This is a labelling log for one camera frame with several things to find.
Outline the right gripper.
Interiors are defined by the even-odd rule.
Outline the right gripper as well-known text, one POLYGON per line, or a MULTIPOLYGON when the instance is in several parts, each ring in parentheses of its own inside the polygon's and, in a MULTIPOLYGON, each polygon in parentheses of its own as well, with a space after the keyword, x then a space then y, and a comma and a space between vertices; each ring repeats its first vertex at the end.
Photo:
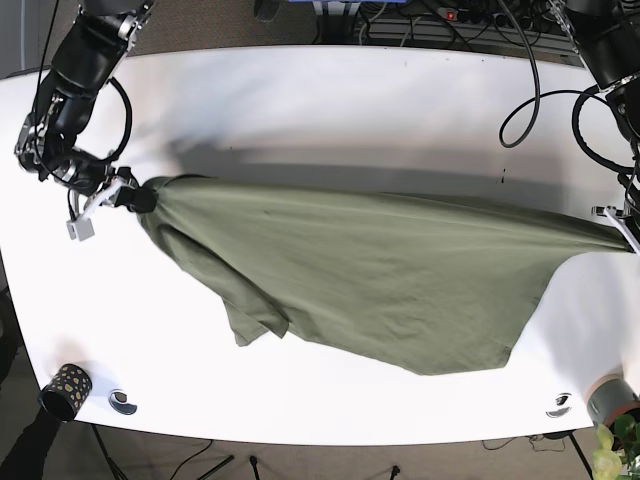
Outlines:
POLYGON ((81 204, 80 196, 76 189, 68 190, 69 220, 66 227, 70 239, 78 242, 95 235, 91 217, 99 207, 124 206, 129 212, 146 214, 153 212, 157 205, 156 193, 140 186, 130 168, 109 172, 106 180, 98 185, 84 204, 81 204))

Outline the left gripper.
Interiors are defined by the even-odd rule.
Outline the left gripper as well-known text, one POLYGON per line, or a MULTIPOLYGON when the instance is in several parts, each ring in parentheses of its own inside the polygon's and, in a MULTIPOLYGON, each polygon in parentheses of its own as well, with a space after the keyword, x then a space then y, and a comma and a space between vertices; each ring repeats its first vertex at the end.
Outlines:
POLYGON ((592 214, 597 217, 606 218, 624 237, 632 251, 639 250, 639 226, 628 205, 625 205, 622 209, 611 205, 596 205, 592 207, 592 214))

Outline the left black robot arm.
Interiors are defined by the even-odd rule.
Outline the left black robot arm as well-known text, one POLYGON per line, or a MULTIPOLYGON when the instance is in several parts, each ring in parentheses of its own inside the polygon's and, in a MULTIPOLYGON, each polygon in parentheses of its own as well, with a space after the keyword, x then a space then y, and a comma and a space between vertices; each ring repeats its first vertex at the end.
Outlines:
POLYGON ((622 224, 639 239, 639 7, 632 1, 554 1, 554 15, 595 80, 578 94, 571 116, 579 148, 614 172, 624 188, 622 224), (629 142, 632 165, 622 166, 591 149, 580 130, 587 100, 601 94, 617 128, 629 142))

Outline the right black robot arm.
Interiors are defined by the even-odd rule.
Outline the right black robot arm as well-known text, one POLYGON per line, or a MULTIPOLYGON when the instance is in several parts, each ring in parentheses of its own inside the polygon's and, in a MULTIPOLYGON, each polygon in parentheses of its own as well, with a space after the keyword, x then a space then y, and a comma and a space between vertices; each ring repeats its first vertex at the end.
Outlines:
POLYGON ((91 217, 101 206, 124 206, 133 213, 149 213, 156 206, 155 194, 138 183, 130 168, 115 165, 131 137, 133 109, 114 72, 135 46, 153 6, 151 1, 81 2, 51 67, 38 71, 31 111, 14 154, 40 181, 53 179, 66 187, 67 230, 73 240, 93 236, 91 217), (118 146, 99 158, 78 148, 76 140, 107 85, 123 102, 124 132, 118 146))

